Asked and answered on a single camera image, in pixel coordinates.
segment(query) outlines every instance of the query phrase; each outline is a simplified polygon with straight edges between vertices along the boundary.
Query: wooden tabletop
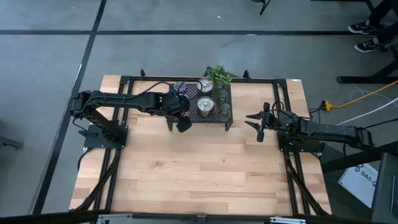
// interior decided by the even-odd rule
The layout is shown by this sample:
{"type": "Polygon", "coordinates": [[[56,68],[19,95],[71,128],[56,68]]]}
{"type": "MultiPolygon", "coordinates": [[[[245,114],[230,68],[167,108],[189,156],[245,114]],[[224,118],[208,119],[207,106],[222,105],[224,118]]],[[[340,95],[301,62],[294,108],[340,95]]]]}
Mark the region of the wooden tabletop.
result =
{"type": "MultiPolygon", "coordinates": [[[[101,91],[117,93],[120,76],[105,75],[101,91]]],[[[133,94],[155,82],[135,81],[133,94]]],[[[308,116],[300,80],[287,80],[292,111],[308,116]]],[[[168,90],[158,85],[151,91],[168,90]]],[[[264,130],[264,142],[244,123],[264,102],[275,102],[265,83],[232,83],[234,123],[192,124],[185,133],[170,132],[165,118],[129,110],[129,133],[122,150],[111,210],[139,213],[205,213],[214,215],[291,215],[283,154],[275,131],[264,130]]],[[[98,108],[111,119],[113,108],[98,108]]],[[[319,160],[301,153],[305,183],[315,199],[330,211],[319,160]]],[[[94,149],[81,162],[70,208],[88,196],[98,181],[104,149],[94,149]]],[[[100,207],[104,207],[108,186],[100,207]]],[[[296,186],[299,210],[300,191],[296,186]]]]}

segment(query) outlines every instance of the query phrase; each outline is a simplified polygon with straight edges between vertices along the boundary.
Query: yellow cable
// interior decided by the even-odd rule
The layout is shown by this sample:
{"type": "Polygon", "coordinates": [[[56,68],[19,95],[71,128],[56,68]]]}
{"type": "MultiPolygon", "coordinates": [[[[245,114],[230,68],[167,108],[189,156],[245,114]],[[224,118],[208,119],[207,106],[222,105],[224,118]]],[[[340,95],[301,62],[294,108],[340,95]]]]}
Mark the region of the yellow cable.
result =
{"type": "Polygon", "coordinates": [[[367,96],[370,96],[370,95],[372,95],[372,94],[378,93],[378,92],[380,92],[380,91],[382,91],[382,90],[384,90],[384,89],[386,89],[386,88],[389,88],[390,86],[393,86],[393,85],[395,85],[396,83],[398,83],[398,80],[395,81],[395,82],[393,82],[393,83],[391,83],[391,84],[386,85],[385,87],[383,87],[383,88],[381,88],[381,89],[378,89],[378,90],[376,90],[376,91],[373,91],[373,92],[371,92],[371,93],[369,93],[369,94],[367,94],[367,95],[361,96],[361,97],[359,97],[359,98],[357,98],[357,99],[355,99],[355,100],[352,100],[352,101],[350,101],[350,102],[348,102],[348,103],[345,103],[345,104],[343,104],[343,105],[338,105],[338,106],[330,105],[330,108],[333,109],[333,108],[342,108],[342,107],[348,106],[348,105],[350,105],[350,104],[352,104],[352,103],[357,102],[358,100],[362,100],[363,98],[365,98],[365,97],[367,97],[367,96]]]}

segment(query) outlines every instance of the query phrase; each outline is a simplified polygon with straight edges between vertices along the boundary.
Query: green plant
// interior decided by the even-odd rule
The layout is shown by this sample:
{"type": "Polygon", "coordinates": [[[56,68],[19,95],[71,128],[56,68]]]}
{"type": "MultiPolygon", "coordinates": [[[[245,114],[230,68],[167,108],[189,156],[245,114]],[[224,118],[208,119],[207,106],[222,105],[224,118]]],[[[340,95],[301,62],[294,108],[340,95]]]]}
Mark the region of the green plant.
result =
{"type": "Polygon", "coordinates": [[[222,79],[225,83],[230,83],[232,78],[231,75],[233,73],[226,71],[224,66],[217,65],[215,68],[209,68],[207,70],[207,77],[213,80],[213,83],[216,83],[217,80],[222,79]]]}

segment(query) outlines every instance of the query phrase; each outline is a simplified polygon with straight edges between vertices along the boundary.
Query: person's foot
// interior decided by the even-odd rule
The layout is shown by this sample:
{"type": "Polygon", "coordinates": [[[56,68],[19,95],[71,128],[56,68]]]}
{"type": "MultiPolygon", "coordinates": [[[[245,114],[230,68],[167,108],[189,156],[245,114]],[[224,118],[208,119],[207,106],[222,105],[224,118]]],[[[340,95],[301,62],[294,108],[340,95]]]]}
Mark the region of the person's foot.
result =
{"type": "Polygon", "coordinates": [[[363,43],[354,46],[355,50],[361,53],[372,52],[380,47],[382,47],[382,45],[379,44],[377,38],[373,38],[371,40],[365,41],[363,43]]]}
{"type": "Polygon", "coordinates": [[[353,24],[348,26],[348,30],[354,34],[370,34],[374,30],[382,29],[382,25],[378,24],[376,26],[370,25],[369,19],[365,22],[360,22],[359,24],[353,24]]]}

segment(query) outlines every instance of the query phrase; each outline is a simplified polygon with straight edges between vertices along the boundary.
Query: gray concrete floor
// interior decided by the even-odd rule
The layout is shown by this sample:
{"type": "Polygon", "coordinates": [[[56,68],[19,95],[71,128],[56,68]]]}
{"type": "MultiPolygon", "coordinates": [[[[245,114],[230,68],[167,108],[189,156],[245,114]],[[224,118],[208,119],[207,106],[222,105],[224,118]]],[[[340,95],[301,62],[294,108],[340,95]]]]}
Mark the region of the gray concrete floor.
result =
{"type": "MultiPolygon", "coordinates": [[[[0,1],[0,29],[91,29],[100,0],[0,1]]],[[[108,0],[100,30],[346,30],[369,15],[361,2],[272,1],[263,16],[260,4],[244,0],[108,0]]],[[[389,16],[387,22],[394,19],[389,16]]],[[[23,141],[21,150],[0,150],[0,216],[29,213],[39,178],[78,71],[88,36],[0,36],[0,134],[23,141]]],[[[284,37],[250,35],[97,36],[81,90],[97,90],[103,75],[200,76],[206,66],[224,65],[237,75],[302,79],[307,103],[349,101],[353,85],[338,75],[371,75],[392,61],[390,52],[360,54],[353,45],[364,37],[284,37]]],[[[358,85],[373,91],[382,85],[358,85]]],[[[394,86],[382,94],[397,97],[394,86]]],[[[322,113],[336,124],[387,103],[372,96],[345,109],[322,113]]],[[[394,118],[394,105],[350,124],[367,126],[394,118]]],[[[397,124],[372,129],[377,145],[391,142],[397,124]]],[[[44,212],[68,210],[83,137],[70,126],[44,212]]],[[[333,213],[356,217],[331,198],[333,213]]]]}

